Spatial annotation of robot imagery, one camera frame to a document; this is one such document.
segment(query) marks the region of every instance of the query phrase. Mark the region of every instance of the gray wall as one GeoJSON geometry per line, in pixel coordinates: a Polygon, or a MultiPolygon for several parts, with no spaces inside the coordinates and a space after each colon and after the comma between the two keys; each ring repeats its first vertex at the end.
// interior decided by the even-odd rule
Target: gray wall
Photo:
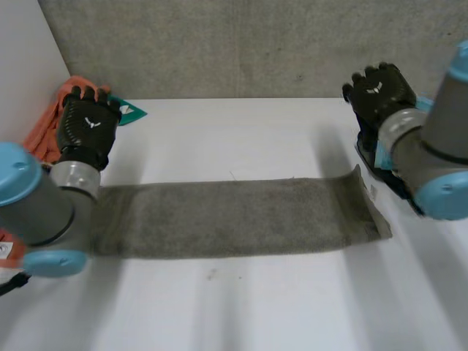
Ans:
{"type": "Polygon", "coordinates": [[[124,98],[338,97],[369,63],[433,95],[468,0],[39,0],[72,74],[124,98]]]}

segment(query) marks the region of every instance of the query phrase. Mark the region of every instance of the metal cylinder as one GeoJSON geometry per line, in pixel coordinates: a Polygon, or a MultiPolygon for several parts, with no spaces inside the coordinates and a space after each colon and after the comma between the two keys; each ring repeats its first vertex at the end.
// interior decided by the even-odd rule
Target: metal cylinder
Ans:
{"type": "Polygon", "coordinates": [[[0,223],[25,244],[50,243],[70,226],[72,202],[21,146],[0,143],[0,223]]]}
{"type": "Polygon", "coordinates": [[[468,163],[468,41],[458,52],[440,86],[423,128],[429,152],[452,162],[468,163]]]}

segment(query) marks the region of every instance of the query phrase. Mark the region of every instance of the robotic arm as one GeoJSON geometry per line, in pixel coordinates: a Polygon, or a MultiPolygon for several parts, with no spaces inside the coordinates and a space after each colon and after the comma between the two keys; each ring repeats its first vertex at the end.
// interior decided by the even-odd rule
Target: robotic arm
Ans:
{"type": "Polygon", "coordinates": [[[361,132],[357,150],[375,178],[417,213],[468,217],[468,41],[458,46],[430,113],[398,68],[381,63],[343,86],[361,132]]]}
{"type": "Polygon", "coordinates": [[[91,211],[108,164],[120,104],[79,87],[64,99],[57,130],[60,160],[50,175],[21,146],[0,143],[0,225],[27,245],[23,268],[34,276],[79,273],[90,251],[91,211]]]}

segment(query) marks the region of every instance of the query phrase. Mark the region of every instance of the cloth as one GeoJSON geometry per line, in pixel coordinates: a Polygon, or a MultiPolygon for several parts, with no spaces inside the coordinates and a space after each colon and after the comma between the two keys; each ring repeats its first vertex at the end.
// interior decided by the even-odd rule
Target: cloth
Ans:
{"type": "Polygon", "coordinates": [[[147,259],[326,252],[392,236],[359,166],[338,178],[100,189],[92,252],[147,259]]]}
{"type": "MultiPolygon", "coordinates": [[[[73,75],[60,87],[56,93],[54,102],[45,110],[23,141],[23,147],[43,162],[55,162],[60,158],[60,151],[56,142],[56,130],[59,126],[60,116],[64,110],[64,98],[68,93],[72,92],[73,86],[79,86],[82,93],[86,86],[92,87],[96,92],[95,99],[97,99],[98,87],[90,80],[78,75],[73,75]]],[[[109,86],[101,86],[100,88],[107,93],[110,92],[109,86]]]]}

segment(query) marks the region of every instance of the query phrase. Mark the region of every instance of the white wall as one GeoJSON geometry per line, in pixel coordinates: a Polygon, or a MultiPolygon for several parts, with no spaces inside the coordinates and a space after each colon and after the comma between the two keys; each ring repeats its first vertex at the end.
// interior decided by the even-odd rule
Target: white wall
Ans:
{"type": "Polygon", "coordinates": [[[0,0],[0,140],[20,142],[69,77],[36,0],[0,0]]]}

